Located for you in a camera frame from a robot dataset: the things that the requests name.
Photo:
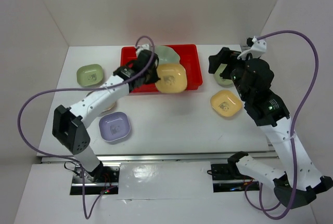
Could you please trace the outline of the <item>yellow square plate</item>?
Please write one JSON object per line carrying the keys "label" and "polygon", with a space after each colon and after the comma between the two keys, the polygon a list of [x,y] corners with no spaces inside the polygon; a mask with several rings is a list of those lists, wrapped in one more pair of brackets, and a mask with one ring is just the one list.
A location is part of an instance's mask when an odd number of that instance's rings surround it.
{"label": "yellow square plate", "polygon": [[230,90],[220,90],[210,99],[213,110],[222,117],[233,117],[242,109],[242,102]]}
{"label": "yellow square plate", "polygon": [[178,94],[187,88],[185,68],[179,63],[166,63],[157,67],[159,80],[156,89],[164,94]]}

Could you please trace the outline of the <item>green scalloped bowl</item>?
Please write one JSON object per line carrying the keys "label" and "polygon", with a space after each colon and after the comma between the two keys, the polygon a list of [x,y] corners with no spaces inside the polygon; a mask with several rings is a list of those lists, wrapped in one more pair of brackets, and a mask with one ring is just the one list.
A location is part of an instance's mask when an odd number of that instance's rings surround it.
{"label": "green scalloped bowl", "polygon": [[168,46],[156,46],[155,54],[159,58],[159,64],[168,64],[168,63],[180,63],[179,54],[171,47]]}

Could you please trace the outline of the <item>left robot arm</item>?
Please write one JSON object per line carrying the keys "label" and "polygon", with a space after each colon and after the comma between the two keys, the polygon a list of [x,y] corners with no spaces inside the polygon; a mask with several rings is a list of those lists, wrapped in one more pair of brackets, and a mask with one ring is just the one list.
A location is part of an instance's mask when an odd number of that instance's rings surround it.
{"label": "left robot arm", "polygon": [[69,107],[59,105],[54,110],[52,134],[83,166],[84,176],[89,181],[100,180],[109,170],[89,145],[88,127],[107,106],[142,85],[157,82],[158,64],[158,55],[143,49],[135,60],[118,67],[98,90],[80,102]]}

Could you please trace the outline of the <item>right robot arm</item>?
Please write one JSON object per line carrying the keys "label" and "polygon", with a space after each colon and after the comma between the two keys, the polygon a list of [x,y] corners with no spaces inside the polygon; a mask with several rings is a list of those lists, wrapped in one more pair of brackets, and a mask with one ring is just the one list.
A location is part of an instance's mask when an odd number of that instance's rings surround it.
{"label": "right robot arm", "polygon": [[240,52],[223,47],[208,57],[208,72],[213,74],[220,65],[222,78],[232,80],[245,103],[245,111],[273,145],[284,169],[265,165],[247,152],[237,152],[228,158],[227,172],[232,178],[252,177],[273,189],[276,198],[287,206],[296,189],[292,208],[310,204],[320,193],[332,188],[332,178],[322,175],[314,166],[296,132],[291,131],[292,118],[280,96],[270,89],[274,78],[269,64],[248,57],[239,59]]}

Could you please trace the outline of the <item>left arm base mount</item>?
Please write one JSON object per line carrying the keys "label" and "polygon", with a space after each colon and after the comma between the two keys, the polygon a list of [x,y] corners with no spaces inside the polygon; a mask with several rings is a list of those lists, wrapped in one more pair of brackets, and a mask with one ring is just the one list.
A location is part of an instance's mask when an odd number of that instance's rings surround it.
{"label": "left arm base mount", "polygon": [[[82,195],[83,176],[79,165],[72,161],[67,161],[64,163],[63,167],[72,173],[70,195]],[[102,172],[97,179],[94,179],[94,177],[89,175],[87,172],[84,172],[85,194],[99,195],[102,191],[105,191],[105,195],[118,194],[119,176],[119,164],[110,164],[106,166],[106,171]]]}

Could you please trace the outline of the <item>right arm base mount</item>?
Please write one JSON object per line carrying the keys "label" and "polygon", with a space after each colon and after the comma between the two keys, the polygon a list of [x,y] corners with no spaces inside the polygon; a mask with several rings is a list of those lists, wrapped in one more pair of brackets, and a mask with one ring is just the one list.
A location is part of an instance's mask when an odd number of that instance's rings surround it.
{"label": "right arm base mount", "polygon": [[248,187],[249,191],[259,191],[256,180],[245,175],[234,175],[227,164],[211,164],[207,170],[213,183],[213,192],[241,192]]}

